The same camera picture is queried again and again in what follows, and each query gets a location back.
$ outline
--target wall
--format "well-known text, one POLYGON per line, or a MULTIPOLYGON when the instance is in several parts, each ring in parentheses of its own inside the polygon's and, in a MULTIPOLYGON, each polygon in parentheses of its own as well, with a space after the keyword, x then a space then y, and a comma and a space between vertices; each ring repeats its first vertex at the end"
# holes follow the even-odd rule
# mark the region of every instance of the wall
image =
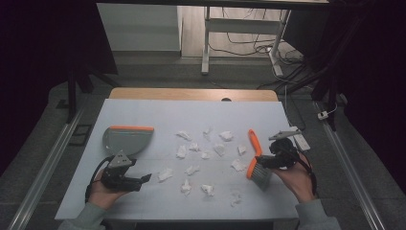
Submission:
POLYGON ((112 51, 180 51, 177 6, 98 4, 112 51))

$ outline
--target hand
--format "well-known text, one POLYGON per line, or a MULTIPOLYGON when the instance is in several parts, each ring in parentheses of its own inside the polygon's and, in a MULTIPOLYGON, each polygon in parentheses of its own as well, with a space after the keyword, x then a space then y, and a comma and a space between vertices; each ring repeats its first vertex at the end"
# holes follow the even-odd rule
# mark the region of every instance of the hand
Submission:
POLYGON ((105 188, 101 182, 102 172, 103 170, 99 171, 95 181, 92 184, 89 202, 103 208, 104 210, 107 210, 113 206, 116 199, 127 194, 128 192, 116 192, 105 188))
MULTIPOLYGON (((308 161, 304 155, 299 153, 301 159, 308 165, 308 161)), ((300 164, 296 163, 294 166, 287 170, 274 169, 272 173, 281 178, 284 185, 292 191, 300 203, 305 203, 315 199, 312 192, 312 184, 310 176, 306 169, 300 164)))

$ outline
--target sleeve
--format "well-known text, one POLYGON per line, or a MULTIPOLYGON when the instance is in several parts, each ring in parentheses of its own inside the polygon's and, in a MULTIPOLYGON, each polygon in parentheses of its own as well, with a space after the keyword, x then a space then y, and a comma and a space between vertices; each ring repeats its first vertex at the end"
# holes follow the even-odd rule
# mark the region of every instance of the sleeve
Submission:
POLYGON ((101 226, 106 211, 92 203, 87 202, 77 218, 64 220, 58 230, 104 230, 101 226))
POLYGON ((340 230, 337 218, 328 217, 320 199, 296 205, 299 215, 298 230, 340 230))

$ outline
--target white crumpled paper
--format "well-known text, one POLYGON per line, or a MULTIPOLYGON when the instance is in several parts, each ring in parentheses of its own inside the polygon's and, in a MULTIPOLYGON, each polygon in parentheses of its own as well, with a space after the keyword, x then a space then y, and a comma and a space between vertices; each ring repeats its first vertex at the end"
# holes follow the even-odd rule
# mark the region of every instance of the white crumpled paper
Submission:
POLYGON ((223 141, 225 142, 230 142, 233 140, 233 134, 231 133, 231 131, 224 131, 221 132, 219 134, 219 136, 221 137, 221 139, 223 139, 223 141))
POLYGON ((237 204, 239 204, 242 199, 241 199, 241 193, 239 191, 233 191, 233 201, 231 201, 231 206, 235 207, 237 204))
POLYGON ((185 179, 185 183, 180 187, 180 192, 187 196, 191 192, 192 186, 189 183, 188 179, 185 179))
POLYGON ((189 150, 192 150, 192 151, 200 151, 200 147, 197 145, 197 143, 191 143, 191 144, 189 145, 189 150))
POLYGON ((247 148, 243 145, 238 145, 237 150, 239 155, 243 155, 247 151, 247 148))
POLYGON ((173 169, 164 169, 163 171, 159 172, 158 179, 159 182, 163 182, 164 180, 173 176, 173 169))
POLYGON ((214 146, 214 150, 215 152, 217 152, 219 156, 223 156, 225 154, 226 148, 224 147, 223 144, 216 144, 214 146))
POLYGON ((204 150, 204 151, 202 151, 201 157, 202 157, 203 160, 207 160, 207 159, 210 159, 210 155, 211 155, 211 154, 210 154, 209 151, 204 150))
POLYGON ((186 131, 179 131, 178 133, 176 133, 176 135, 182 137, 183 139, 185 139, 185 140, 187 140, 187 141, 191 141, 191 140, 192 140, 191 136, 190 136, 189 133, 186 132, 186 131))
POLYGON ((212 132, 213 128, 209 127, 208 129, 203 131, 203 136, 206 138, 208 142, 210 142, 210 133, 212 132))
POLYGON ((214 196, 214 186, 212 185, 202 185, 201 186, 203 192, 206 193, 208 196, 214 196))
POLYGON ((231 166, 238 172, 243 171, 247 168, 247 166, 242 164, 241 161, 239 161, 239 159, 234 160, 231 166))
POLYGON ((185 170, 187 175, 193 175, 197 171, 200 171, 200 166, 190 166, 185 170))
POLYGON ((176 152, 176 157, 183 159, 186 157, 186 153, 186 146, 180 146, 178 152, 176 152))

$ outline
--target white device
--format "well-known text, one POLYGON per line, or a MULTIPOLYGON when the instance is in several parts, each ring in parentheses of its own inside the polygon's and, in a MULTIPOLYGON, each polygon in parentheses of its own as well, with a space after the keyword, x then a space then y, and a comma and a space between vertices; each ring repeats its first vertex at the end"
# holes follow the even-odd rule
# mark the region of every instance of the white device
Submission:
MULTIPOLYGON (((290 130, 297 131, 299 129, 296 126, 292 126, 290 130)), ((296 145, 298 146, 299 150, 301 151, 310 150, 310 145, 307 143, 307 141, 305 140, 305 138, 301 133, 293 135, 293 139, 295 139, 296 145)))
POLYGON ((318 113, 317 117, 319 118, 319 120, 324 120, 325 118, 328 117, 328 113, 326 111, 318 113))

